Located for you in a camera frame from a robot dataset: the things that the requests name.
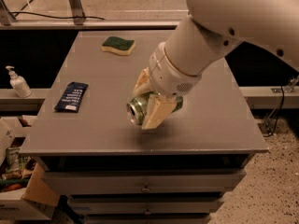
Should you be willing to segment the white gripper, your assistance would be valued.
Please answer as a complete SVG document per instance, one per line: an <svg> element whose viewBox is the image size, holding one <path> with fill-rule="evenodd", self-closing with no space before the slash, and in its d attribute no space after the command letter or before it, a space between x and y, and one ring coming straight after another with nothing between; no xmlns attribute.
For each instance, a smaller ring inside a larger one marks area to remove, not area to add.
<svg viewBox="0 0 299 224"><path fill-rule="evenodd" d="M141 71L133 89L133 96L151 91L151 86L161 94L149 96L146 116L141 126L143 130L156 129L175 109L176 97L166 96L184 96L201 79L201 76L189 76L177 70L169 61L164 46L164 42L160 43L151 54L149 69Z"/></svg>

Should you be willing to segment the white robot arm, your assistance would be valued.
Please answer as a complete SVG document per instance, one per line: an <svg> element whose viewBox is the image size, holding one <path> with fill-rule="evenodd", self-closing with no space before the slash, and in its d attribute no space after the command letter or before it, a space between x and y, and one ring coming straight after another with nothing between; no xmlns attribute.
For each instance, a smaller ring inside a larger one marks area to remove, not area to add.
<svg viewBox="0 0 299 224"><path fill-rule="evenodd" d="M248 42L299 67L299 0L186 0L188 15L160 43L133 89L131 121L157 128L215 61Z"/></svg>

